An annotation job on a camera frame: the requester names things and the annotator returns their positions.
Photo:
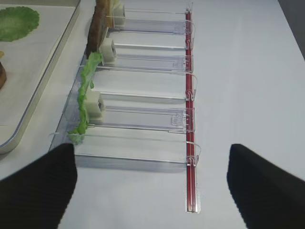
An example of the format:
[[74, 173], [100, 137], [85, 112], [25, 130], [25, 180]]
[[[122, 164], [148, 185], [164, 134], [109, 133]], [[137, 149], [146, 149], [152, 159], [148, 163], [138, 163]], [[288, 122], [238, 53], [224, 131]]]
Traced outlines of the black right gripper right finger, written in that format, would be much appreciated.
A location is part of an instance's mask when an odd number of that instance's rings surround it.
[[242, 144], [232, 144], [227, 183], [249, 229], [303, 229], [305, 182]]

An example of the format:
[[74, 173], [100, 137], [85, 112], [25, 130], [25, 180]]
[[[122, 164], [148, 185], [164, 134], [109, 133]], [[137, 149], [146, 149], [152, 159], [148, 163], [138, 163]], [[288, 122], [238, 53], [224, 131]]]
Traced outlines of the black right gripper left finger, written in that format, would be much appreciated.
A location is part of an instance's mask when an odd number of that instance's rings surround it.
[[2, 229], [56, 229], [78, 173], [73, 144], [61, 144], [0, 182]]

